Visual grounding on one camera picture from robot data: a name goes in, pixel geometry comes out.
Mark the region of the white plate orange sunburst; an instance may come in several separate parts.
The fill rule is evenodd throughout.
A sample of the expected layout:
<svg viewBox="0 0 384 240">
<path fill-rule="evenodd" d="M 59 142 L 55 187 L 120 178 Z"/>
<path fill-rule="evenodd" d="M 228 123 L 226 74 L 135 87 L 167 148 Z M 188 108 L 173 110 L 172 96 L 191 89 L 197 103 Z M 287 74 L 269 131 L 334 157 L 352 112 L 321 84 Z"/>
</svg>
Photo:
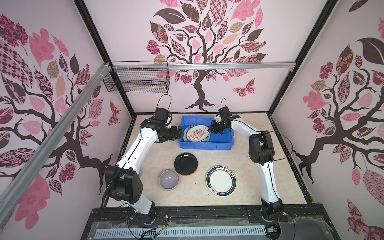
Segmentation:
<svg viewBox="0 0 384 240">
<path fill-rule="evenodd" d="M 192 125 L 184 130 L 184 142 L 209 142 L 211 133 L 209 128 L 205 125 Z"/>
</svg>

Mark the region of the black plate orange underside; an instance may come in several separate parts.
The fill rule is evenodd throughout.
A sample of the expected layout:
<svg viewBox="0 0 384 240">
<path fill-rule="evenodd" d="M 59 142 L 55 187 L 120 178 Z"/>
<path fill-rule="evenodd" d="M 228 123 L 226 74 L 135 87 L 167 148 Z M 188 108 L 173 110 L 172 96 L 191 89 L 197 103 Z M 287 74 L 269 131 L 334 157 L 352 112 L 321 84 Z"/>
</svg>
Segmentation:
<svg viewBox="0 0 384 240">
<path fill-rule="evenodd" d="M 192 175 L 198 168 L 198 160 L 191 153 L 182 153 L 174 161 L 175 171 L 183 176 Z"/>
</svg>

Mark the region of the white plate green rim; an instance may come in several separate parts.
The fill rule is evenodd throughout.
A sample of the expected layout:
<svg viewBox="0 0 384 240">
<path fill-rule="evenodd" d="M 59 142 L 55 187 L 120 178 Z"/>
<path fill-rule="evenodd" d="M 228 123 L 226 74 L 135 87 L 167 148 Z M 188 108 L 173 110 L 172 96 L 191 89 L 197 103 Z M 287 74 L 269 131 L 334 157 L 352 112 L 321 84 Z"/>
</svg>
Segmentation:
<svg viewBox="0 0 384 240">
<path fill-rule="evenodd" d="M 234 172 L 225 166 L 215 166 L 208 170 L 205 182 L 208 190 L 219 197 L 231 195 L 237 186 Z"/>
</svg>

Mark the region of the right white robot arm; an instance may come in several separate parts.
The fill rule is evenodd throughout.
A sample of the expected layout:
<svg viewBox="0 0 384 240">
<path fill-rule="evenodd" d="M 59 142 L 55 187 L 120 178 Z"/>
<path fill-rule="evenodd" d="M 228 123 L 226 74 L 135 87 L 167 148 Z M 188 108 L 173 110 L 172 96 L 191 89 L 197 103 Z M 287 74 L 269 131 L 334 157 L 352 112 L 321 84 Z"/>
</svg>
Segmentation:
<svg viewBox="0 0 384 240">
<path fill-rule="evenodd" d="M 221 107 L 211 122 L 209 132 L 223 134 L 226 130 L 234 130 L 249 140 L 248 155 L 258 167 L 262 184 L 261 214 L 264 220 L 273 221 L 283 212 L 284 206 L 274 176 L 275 149 L 270 132 L 252 127 L 239 115 L 233 115 L 228 107 Z"/>
</svg>

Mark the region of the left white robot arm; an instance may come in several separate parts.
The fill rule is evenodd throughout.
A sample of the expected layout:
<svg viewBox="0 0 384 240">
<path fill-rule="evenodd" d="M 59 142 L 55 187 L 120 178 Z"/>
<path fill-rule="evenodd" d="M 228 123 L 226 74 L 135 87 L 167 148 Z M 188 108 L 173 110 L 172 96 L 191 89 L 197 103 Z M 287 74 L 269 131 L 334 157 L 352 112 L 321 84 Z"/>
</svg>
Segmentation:
<svg viewBox="0 0 384 240">
<path fill-rule="evenodd" d="M 154 143 L 183 138 L 182 128 L 172 126 L 172 119 L 169 110 L 156 108 L 154 115 L 140 124 L 138 136 L 128 152 L 116 165 L 105 170 L 106 197 L 128 204 L 138 214 L 150 214 L 154 203 L 143 194 L 140 168 Z"/>
</svg>

